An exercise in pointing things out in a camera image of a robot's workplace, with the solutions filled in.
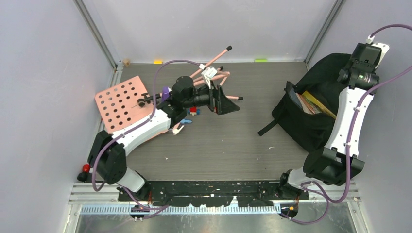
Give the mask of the blue small clip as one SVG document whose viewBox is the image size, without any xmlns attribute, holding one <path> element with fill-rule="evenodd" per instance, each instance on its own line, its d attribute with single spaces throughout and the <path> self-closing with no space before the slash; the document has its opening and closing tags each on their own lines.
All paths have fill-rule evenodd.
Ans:
<svg viewBox="0 0 412 233">
<path fill-rule="evenodd" d="M 190 119 L 183 119 L 180 121 L 180 124 L 191 124 L 191 123 L 192 123 L 192 120 Z"/>
</svg>

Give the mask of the black student backpack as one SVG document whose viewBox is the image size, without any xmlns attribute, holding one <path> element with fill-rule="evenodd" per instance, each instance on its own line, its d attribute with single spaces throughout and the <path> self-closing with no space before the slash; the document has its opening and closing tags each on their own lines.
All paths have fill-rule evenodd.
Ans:
<svg viewBox="0 0 412 233">
<path fill-rule="evenodd" d="M 302 94 L 308 91 L 332 113 L 337 114 L 339 94 L 346 88 L 337 78 L 350 57 L 347 53 L 329 54 L 310 68 L 297 84 L 287 82 L 284 96 L 272 110 L 273 121 L 258 131 L 258 135 L 264 135 L 278 124 L 306 151 L 312 152 L 323 148 L 331 136 L 335 120 L 323 112 L 305 113 L 291 100 L 289 92 L 294 90 Z"/>
</svg>

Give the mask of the orange picture book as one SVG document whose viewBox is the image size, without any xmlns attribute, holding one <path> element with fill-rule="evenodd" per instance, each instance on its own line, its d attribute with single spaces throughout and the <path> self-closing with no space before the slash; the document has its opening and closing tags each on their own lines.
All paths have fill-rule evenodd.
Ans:
<svg viewBox="0 0 412 233">
<path fill-rule="evenodd" d="M 308 100 L 306 97 L 298 93 L 296 93 L 295 95 L 297 96 L 299 102 L 301 103 L 302 109 L 305 113 L 314 115 L 314 114 L 319 114 L 322 112 L 321 109 L 316 104 Z"/>
</svg>

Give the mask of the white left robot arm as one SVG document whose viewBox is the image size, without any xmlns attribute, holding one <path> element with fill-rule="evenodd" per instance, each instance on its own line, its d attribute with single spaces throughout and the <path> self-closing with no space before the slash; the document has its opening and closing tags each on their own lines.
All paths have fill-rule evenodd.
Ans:
<svg viewBox="0 0 412 233">
<path fill-rule="evenodd" d="M 146 181 L 127 166 L 126 157 L 142 143 L 178 124 L 187 116 L 187 109 L 200 106 L 207 106 L 218 115 L 240 109 L 224 94 L 220 85 L 196 88 L 192 78 L 181 76 L 172 86 L 170 96 L 149 115 L 118 133 L 101 131 L 95 136 L 87 159 L 93 168 L 92 182 L 99 175 L 104 184 L 121 185 L 130 190 L 136 200 L 145 200 L 149 195 Z"/>
</svg>

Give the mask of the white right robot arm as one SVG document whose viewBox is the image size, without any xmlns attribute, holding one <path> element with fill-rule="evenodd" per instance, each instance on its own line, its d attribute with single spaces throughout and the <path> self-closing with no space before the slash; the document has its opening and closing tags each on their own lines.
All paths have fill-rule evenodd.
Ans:
<svg viewBox="0 0 412 233">
<path fill-rule="evenodd" d="M 376 69 L 390 47 L 359 43 L 352 54 L 332 53 L 318 61 L 297 83 L 287 82 L 273 109 L 275 125 L 308 152 L 299 169 L 283 173 L 277 186 L 283 199 L 300 196 L 310 185 L 344 185 L 364 168 L 359 135 L 367 108 L 381 86 Z"/>
</svg>

